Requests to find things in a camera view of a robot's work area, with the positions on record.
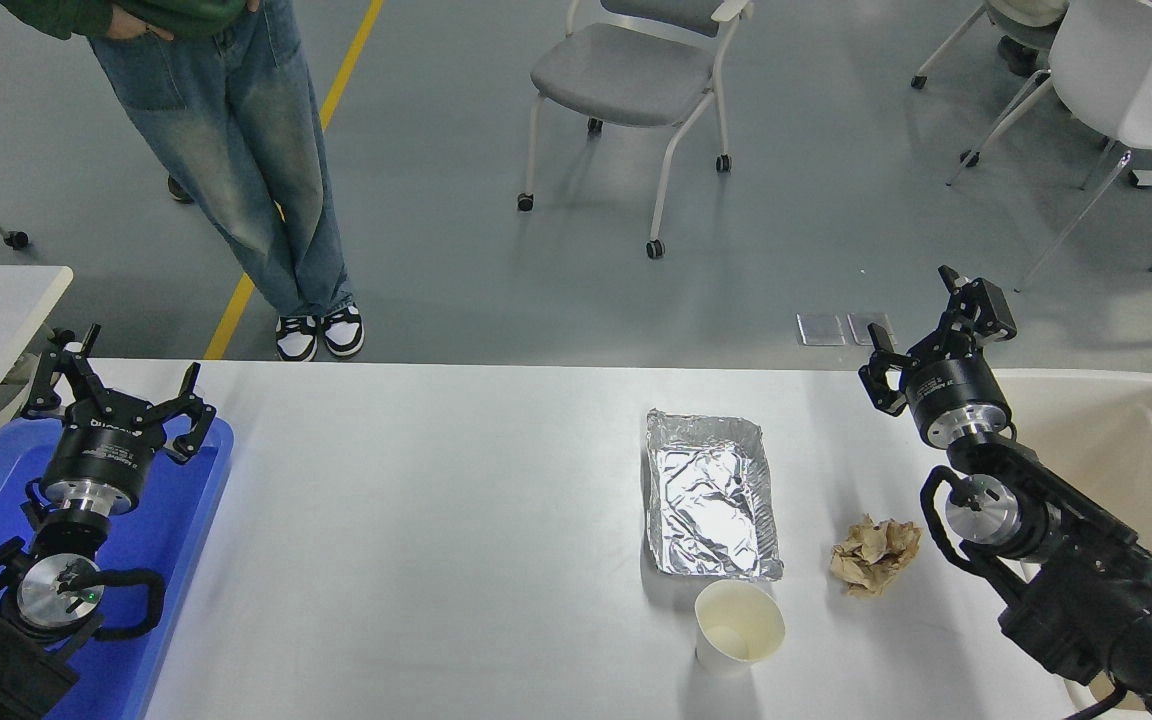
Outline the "person's right hand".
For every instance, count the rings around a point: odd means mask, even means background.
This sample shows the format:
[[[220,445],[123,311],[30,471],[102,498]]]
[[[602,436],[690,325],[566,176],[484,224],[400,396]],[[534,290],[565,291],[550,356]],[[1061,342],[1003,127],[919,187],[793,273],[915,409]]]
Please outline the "person's right hand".
[[[152,35],[165,41],[173,41],[175,36],[169,29],[156,26],[145,18],[137,17],[129,13],[119,3],[109,3],[109,26],[105,29],[104,37],[109,40],[129,40],[129,38]]]

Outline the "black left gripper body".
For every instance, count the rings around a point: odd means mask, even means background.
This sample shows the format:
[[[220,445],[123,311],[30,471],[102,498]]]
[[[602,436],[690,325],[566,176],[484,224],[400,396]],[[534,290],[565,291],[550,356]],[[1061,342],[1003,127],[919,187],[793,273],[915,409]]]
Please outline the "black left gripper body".
[[[97,406],[88,402],[69,406],[63,420],[61,438],[41,475],[45,492],[90,480],[122,493],[141,493],[160,450],[159,427],[132,427],[134,416],[126,414],[104,419]]]

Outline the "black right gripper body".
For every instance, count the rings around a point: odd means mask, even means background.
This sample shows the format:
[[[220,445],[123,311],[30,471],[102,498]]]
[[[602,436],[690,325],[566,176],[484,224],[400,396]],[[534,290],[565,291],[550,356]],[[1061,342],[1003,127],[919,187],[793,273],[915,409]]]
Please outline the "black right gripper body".
[[[1011,409],[980,350],[963,356],[909,357],[899,391],[920,433],[998,433]]]

